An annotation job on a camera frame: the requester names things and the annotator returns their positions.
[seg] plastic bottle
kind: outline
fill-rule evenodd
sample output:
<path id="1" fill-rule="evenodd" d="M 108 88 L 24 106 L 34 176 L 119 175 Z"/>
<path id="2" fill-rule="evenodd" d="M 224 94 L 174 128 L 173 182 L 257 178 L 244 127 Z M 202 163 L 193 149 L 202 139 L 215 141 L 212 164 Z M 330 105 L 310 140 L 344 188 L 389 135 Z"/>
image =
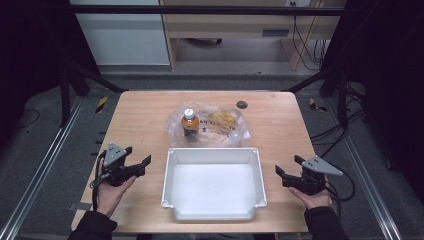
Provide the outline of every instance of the plastic bottle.
<path id="1" fill-rule="evenodd" d="M 194 115 L 193 109 L 184 110 L 184 117 L 181 119 L 181 125 L 184 129 L 184 136 L 190 136 L 199 133 L 199 118 Z"/>

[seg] human hand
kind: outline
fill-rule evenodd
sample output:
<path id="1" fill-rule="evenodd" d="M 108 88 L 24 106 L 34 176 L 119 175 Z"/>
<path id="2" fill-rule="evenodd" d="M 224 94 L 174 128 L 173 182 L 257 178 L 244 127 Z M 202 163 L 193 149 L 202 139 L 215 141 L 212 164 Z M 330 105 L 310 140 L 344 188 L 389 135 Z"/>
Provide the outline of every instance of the human hand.
<path id="1" fill-rule="evenodd" d="M 307 209 L 330 205 L 330 194 L 325 189 L 312 196 L 304 194 L 303 192 L 297 190 L 294 187 L 289 187 L 289 191 L 295 197 L 299 198 Z"/>
<path id="2" fill-rule="evenodd" d="M 110 218 L 116 207 L 118 207 L 122 196 L 127 191 L 127 189 L 133 185 L 136 179 L 136 176 L 132 176 L 119 187 L 114 187 L 109 185 L 107 182 L 102 182 L 98 189 L 97 212 L 102 213 Z"/>

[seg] black sleeve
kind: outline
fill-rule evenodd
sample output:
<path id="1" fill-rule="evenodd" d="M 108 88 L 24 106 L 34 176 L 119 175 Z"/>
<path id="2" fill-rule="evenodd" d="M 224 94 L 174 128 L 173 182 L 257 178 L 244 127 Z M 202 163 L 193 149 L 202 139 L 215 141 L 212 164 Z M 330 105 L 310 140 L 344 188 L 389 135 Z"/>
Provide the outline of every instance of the black sleeve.
<path id="1" fill-rule="evenodd" d="M 111 240 L 117 223 L 98 212 L 86 212 L 68 240 Z"/>
<path id="2" fill-rule="evenodd" d="M 349 239 L 330 207 L 317 207 L 305 211 L 306 225 L 314 240 Z"/>

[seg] person's arm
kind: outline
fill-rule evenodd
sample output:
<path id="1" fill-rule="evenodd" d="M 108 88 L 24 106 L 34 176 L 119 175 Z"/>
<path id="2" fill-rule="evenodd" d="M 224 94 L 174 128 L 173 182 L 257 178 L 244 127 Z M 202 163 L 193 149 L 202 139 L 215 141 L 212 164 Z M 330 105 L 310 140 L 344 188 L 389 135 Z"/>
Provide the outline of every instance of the person's arm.
<path id="1" fill-rule="evenodd" d="M 112 239 L 112 231 L 117 223 L 106 215 L 88 211 L 79 222 L 77 228 L 69 235 L 68 240 L 106 240 Z"/>
<path id="2" fill-rule="evenodd" d="M 106 182 L 99 186 L 97 211 L 88 211 L 79 222 L 77 228 L 69 235 L 68 240 L 110 240 L 117 223 L 110 220 L 125 191 L 131 187 L 136 177 L 133 176 L 119 187 Z"/>
<path id="3" fill-rule="evenodd" d="M 299 198 L 306 207 L 305 221 L 314 240 L 347 240 L 339 219 L 330 206 L 330 196 L 327 190 L 316 195 L 306 195 L 296 188 L 290 187 L 290 192 Z"/>

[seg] bottle cap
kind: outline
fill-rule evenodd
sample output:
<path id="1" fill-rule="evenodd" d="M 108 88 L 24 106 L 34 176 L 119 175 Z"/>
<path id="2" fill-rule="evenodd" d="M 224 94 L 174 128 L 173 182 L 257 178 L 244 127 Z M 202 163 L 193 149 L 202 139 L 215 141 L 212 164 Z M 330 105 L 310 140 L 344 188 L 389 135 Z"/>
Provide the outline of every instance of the bottle cap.
<path id="1" fill-rule="evenodd" d="M 194 117 L 193 109 L 188 108 L 188 109 L 184 110 L 184 117 L 186 119 L 189 119 L 189 120 L 192 119 Z"/>

